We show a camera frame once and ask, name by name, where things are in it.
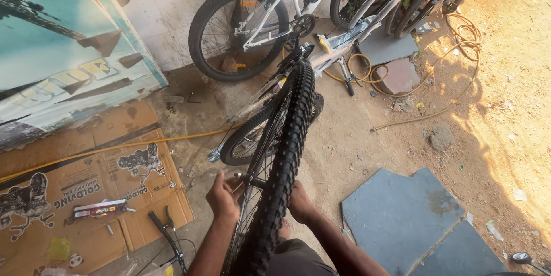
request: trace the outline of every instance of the wire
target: wire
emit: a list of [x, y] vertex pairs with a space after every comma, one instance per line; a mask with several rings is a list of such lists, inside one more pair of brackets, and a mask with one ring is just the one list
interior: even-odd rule
[[159, 253], [157, 253], [157, 254], [153, 257], [153, 259], [149, 260], [149, 262], [147, 262], [147, 264], [146, 264], [141, 270], [139, 270], [139, 272], [138, 272], [135, 276], [140, 275], [140, 273], [143, 272], [143, 270], [145, 270], [145, 268], [148, 267], [148, 266], [153, 262], [153, 260], [155, 260], [163, 251], [165, 251], [166, 248], [167, 248], [168, 246], [174, 244], [175, 242], [178, 242], [178, 244], [180, 244], [180, 241], [188, 241], [188, 242], [190, 242], [191, 245], [193, 245], [193, 251], [194, 251], [194, 253], [195, 253], [194, 255], [197, 254], [197, 248], [195, 247], [195, 244], [194, 244], [191, 240], [189, 240], [189, 239], [187, 239], [187, 238], [179, 238], [179, 239], [173, 241], [172, 243], [169, 243], [169, 244], [165, 245], [165, 246], [161, 249], [161, 251], [159, 251]]
[[10, 180], [12, 178], [15, 178], [17, 176], [20, 176], [24, 173], [28, 173], [28, 172], [34, 171], [36, 169], [46, 167], [46, 166], [50, 166], [52, 164], [56, 164], [56, 163], [63, 162], [63, 161], [66, 161], [66, 160], [72, 160], [72, 159], [75, 159], [77, 157], [84, 157], [84, 156], [87, 156], [87, 155], [101, 153], [103, 151], [109, 151], [109, 150], [118, 149], [118, 148], [122, 148], [122, 147], [140, 146], [140, 145], [152, 144], [154, 142], [163, 142], [163, 141], [171, 141], [171, 140], [179, 140], [179, 139], [187, 139], [187, 138], [197, 138], [197, 137], [214, 135], [214, 134], [218, 134], [218, 133], [221, 133], [221, 132], [229, 131], [231, 129], [235, 129], [238, 126], [240, 126], [241, 124], [243, 124], [243, 122], [241, 122], [237, 125], [231, 126], [228, 129], [223, 129], [223, 130], [216, 130], [216, 131], [205, 132], [205, 133], [201, 133], [201, 134], [193, 134], [193, 135], [178, 136], [178, 137], [171, 137], [171, 138], [161, 138], [161, 139], [155, 139], [155, 140], [150, 140], [150, 141], [132, 142], [130, 144], [117, 145], [117, 146], [112, 146], [112, 147], [108, 147], [108, 148], [101, 148], [101, 149], [97, 149], [97, 150], [93, 150], [93, 151], [88, 151], [86, 153], [79, 153], [79, 154], [75, 154], [75, 155], [72, 155], [72, 156], [64, 157], [64, 158], [59, 159], [59, 160], [51, 161], [51, 162], [48, 162], [46, 164], [38, 165], [38, 166], [35, 166], [35, 167], [32, 167], [32, 168], [26, 169], [26, 170], [24, 170], [22, 172], [19, 172], [19, 173], [15, 173], [15, 174], [11, 174], [11, 175], [1, 177], [0, 178], [0, 183], [4, 182], [6, 180]]

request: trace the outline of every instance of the debris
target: debris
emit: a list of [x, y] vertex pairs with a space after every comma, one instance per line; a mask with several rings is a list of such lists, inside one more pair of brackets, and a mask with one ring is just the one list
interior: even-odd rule
[[524, 190], [521, 190], [519, 188], [513, 188], [513, 197], [516, 200], [521, 200], [524, 202], [527, 202], [528, 200], [528, 197], [526, 196], [526, 192], [524, 192]]
[[186, 98], [183, 96], [165, 96], [165, 102], [181, 104], [185, 103], [185, 101]]
[[513, 111], [513, 105], [509, 103], [508, 101], [505, 101], [504, 105], [507, 107], [507, 109]]
[[442, 152], [455, 142], [450, 127], [445, 124], [434, 125], [432, 133], [433, 134], [430, 136], [430, 145], [437, 151]]
[[499, 234], [499, 231], [492, 225], [493, 222], [493, 220], [488, 221], [488, 223], [486, 223], [486, 227], [488, 228], [488, 231], [490, 231], [490, 233], [495, 236], [495, 238], [503, 242], [503, 237], [501, 236], [501, 234]]
[[472, 225], [473, 224], [473, 214], [471, 214], [470, 212], [467, 211], [467, 221]]

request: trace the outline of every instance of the cardboard sheet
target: cardboard sheet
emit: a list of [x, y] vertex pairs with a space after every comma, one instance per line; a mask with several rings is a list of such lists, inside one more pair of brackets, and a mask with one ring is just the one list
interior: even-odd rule
[[[83, 151], [162, 138], [145, 102], [118, 107], [81, 130], [40, 139], [24, 150], [0, 154], [9, 175]], [[127, 199], [136, 213], [75, 220], [73, 208]], [[37, 275], [47, 267], [87, 274], [162, 237], [147, 216], [155, 211], [176, 227], [193, 220], [183, 184], [165, 142], [96, 153], [50, 165], [0, 184], [0, 275]], [[111, 236], [106, 224], [112, 228]], [[49, 260], [52, 238], [71, 242], [66, 260]]]

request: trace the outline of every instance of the blue stone slab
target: blue stone slab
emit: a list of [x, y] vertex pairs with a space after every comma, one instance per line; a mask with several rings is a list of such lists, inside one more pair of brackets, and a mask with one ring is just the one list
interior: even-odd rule
[[394, 35], [387, 35], [385, 33], [385, 21], [382, 21], [382, 26], [373, 30], [360, 43], [358, 49], [360, 53], [369, 58], [371, 65], [375, 66], [410, 56], [419, 48], [410, 34], [402, 39], [396, 39]]
[[465, 212], [428, 168], [384, 168], [342, 202], [356, 244], [390, 275], [407, 274]]
[[499, 272], [507, 272], [507, 268], [472, 225], [463, 220], [410, 276], [486, 276]]

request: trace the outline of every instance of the bare foot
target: bare foot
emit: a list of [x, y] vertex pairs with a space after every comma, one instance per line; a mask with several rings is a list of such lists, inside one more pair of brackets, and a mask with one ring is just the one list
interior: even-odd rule
[[287, 219], [283, 218], [281, 229], [278, 231], [279, 237], [284, 237], [286, 239], [289, 239], [291, 237], [291, 226], [289, 225], [289, 222]]

